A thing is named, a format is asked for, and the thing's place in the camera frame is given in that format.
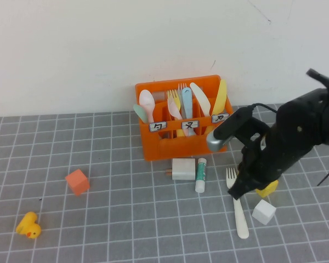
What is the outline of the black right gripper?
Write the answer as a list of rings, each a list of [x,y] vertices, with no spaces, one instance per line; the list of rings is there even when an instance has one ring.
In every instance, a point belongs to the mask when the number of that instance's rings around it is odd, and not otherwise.
[[[228,194],[239,199],[247,192],[261,190],[277,180],[283,172],[293,166],[314,146],[303,135],[293,132],[285,136],[277,128],[271,128],[241,150],[237,178],[228,178]]]

